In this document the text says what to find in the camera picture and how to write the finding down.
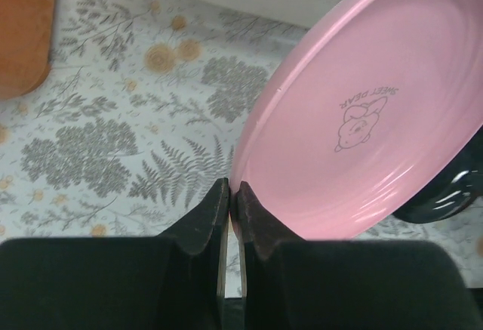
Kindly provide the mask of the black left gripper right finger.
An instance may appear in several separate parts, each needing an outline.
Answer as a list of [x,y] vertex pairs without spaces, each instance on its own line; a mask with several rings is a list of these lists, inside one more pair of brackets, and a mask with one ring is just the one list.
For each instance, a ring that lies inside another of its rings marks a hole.
[[302,239],[247,183],[236,196],[247,329],[480,329],[447,252],[411,240]]

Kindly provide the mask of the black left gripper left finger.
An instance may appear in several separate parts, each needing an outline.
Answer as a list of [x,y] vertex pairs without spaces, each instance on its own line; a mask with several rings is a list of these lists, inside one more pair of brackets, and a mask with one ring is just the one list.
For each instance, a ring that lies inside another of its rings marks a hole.
[[220,329],[229,185],[156,236],[1,245],[3,329]]

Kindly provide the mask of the glossy black plate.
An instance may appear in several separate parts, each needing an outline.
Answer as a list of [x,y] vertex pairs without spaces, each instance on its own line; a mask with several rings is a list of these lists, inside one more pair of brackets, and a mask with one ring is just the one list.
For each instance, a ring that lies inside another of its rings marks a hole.
[[393,216],[412,224],[450,218],[482,195],[482,130]]

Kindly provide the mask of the pink plate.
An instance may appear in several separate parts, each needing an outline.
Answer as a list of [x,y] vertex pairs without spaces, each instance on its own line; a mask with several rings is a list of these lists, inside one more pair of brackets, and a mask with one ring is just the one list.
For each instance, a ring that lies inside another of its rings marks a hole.
[[342,0],[266,84],[230,175],[304,239],[349,239],[482,129],[482,0]]

